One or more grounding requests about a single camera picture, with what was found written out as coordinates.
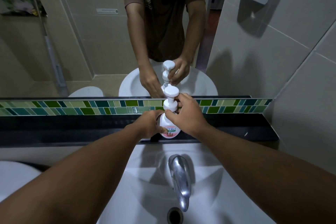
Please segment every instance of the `sink basin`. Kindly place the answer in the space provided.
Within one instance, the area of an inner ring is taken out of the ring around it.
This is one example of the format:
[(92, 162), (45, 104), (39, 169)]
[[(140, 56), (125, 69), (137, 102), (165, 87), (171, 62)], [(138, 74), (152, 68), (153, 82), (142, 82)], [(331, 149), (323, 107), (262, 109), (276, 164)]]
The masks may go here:
[[(151, 60), (154, 71), (163, 85), (162, 79), (163, 65), (162, 62)], [(217, 96), (218, 92), (213, 81), (200, 70), (190, 67), (189, 75), (184, 78), (178, 85), (180, 92), (188, 93), (191, 96)], [(139, 69), (134, 69), (123, 80), (119, 88), (120, 97), (149, 97), (148, 91), (141, 85)]]
[(104, 209), (100, 224), (168, 223), (167, 214), (178, 201), (167, 180), (168, 158), (180, 154), (191, 172), (188, 224), (274, 224), (238, 187), (219, 161), (202, 144), (137, 145), (122, 179)]

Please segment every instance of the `hand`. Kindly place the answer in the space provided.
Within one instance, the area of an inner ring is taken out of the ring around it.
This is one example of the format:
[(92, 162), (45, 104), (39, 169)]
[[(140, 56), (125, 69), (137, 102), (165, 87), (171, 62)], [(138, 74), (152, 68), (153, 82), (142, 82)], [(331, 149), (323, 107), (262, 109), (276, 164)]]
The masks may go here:
[(175, 67), (169, 72), (168, 79), (170, 84), (175, 86), (189, 74), (191, 61), (182, 56), (173, 61), (175, 62)]
[(166, 128), (157, 125), (157, 118), (163, 114), (163, 110), (144, 112), (135, 122), (128, 125), (139, 133), (140, 139), (151, 138), (157, 133), (166, 134)]
[(139, 76), (141, 85), (149, 92), (152, 98), (164, 98), (165, 95), (161, 89), (161, 84), (156, 76), (152, 66), (139, 68)]
[(166, 110), (166, 117), (185, 133), (197, 138), (202, 129), (210, 126), (201, 112), (199, 104), (187, 93), (180, 93), (178, 99), (179, 114)]

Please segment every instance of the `dark brown t-shirt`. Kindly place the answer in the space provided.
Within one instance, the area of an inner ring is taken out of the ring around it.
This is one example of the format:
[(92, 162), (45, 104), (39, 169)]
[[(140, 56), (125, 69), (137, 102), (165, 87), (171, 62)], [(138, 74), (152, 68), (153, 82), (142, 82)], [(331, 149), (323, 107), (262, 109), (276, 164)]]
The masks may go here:
[(149, 58), (162, 62), (181, 55), (184, 45), (182, 17), (184, 7), (197, 0), (174, 0), (164, 4), (162, 0), (124, 0), (145, 6), (145, 30)]

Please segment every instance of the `forearm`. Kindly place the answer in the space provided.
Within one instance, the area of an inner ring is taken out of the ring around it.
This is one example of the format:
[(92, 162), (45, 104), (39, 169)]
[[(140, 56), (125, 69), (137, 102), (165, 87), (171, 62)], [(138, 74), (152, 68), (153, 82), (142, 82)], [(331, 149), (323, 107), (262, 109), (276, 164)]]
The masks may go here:
[(150, 65), (146, 45), (145, 19), (132, 12), (127, 18), (128, 33), (139, 67)]
[(205, 13), (196, 12), (189, 18), (187, 33), (181, 56), (187, 58), (192, 63), (196, 49), (202, 39), (205, 24)]
[(3, 201), (0, 223), (95, 223), (139, 140), (126, 127), (81, 148)]
[(198, 139), (209, 147), (240, 188), (275, 222), (336, 221), (336, 176), (308, 162), (211, 126), (206, 127)]

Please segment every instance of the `sink drain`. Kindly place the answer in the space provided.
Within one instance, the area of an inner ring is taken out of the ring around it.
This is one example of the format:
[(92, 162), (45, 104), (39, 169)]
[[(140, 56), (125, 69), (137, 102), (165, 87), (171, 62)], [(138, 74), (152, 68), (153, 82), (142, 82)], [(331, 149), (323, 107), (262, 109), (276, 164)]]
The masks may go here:
[(182, 211), (177, 207), (171, 208), (167, 213), (167, 222), (168, 224), (182, 224), (183, 223)]

